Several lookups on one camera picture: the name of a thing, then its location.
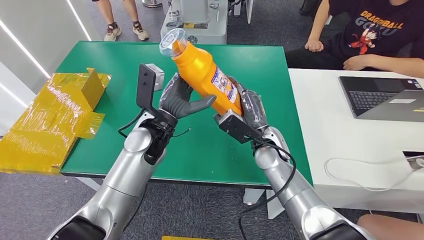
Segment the white table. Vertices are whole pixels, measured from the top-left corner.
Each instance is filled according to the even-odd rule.
[[[424,123],[355,119],[339,76],[410,78],[392,72],[289,69],[291,84],[310,171],[317,193],[334,208],[424,213],[424,171],[415,172],[395,189],[370,192],[355,184],[328,177],[324,163],[336,176],[365,187],[384,189],[410,170],[402,151],[424,152]],[[418,79],[424,86],[424,79]]]

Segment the white machine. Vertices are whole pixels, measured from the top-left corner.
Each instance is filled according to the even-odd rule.
[[[163,38],[184,28],[192,44],[227,44],[228,0],[172,0],[163,22]]]

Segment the transparent cup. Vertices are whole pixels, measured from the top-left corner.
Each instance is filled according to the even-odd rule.
[[[187,34],[182,28],[174,28],[169,31],[159,44],[160,53],[164,56],[177,57],[187,47]]]

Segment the person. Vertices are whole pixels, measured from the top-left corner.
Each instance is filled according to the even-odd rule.
[[[285,53],[289,68],[389,71],[424,78],[423,0],[322,0],[304,47]],[[320,41],[329,15],[351,21]],[[412,44],[409,57],[397,57]]]
[[[424,225],[417,222],[366,214],[359,218],[357,224],[367,230],[376,240],[424,239]]]
[[[117,25],[112,13],[112,5],[110,0],[92,0],[96,2],[101,15],[107,23],[105,41],[114,42],[117,37],[121,35],[122,29]],[[149,34],[143,29],[139,22],[139,14],[137,12],[137,6],[135,0],[122,0],[123,7],[127,11],[129,17],[132,20],[132,31],[138,36],[138,39],[144,41],[149,38]]]

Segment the green tabletop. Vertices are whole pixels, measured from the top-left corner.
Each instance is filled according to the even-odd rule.
[[[292,85],[284,50],[280,46],[198,45],[212,54],[218,67],[246,88],[262,96],[270,125],[284,136],[299,171],[312,184]],[[163,86],[177,68],[159,52],[157,43],[78,42],[58,67],[58,73],[83,73],[87,67],[112,78],[101,97],[96,113],[105,117],[93,139],[80,139],[61,169],[71,176],[104,177],[119,155],[124,138],[117,129],[140,111],[136,88],[140,64],[153,63],[165,72]],[[153,106],[161,92],[155,92]],[[192,99],[198,99],[195,93]],[[189,181],[204,184],[268,185],[256,166],[249,143],[240,144],[221,131],[207,109],[178,122],[154,179]]]

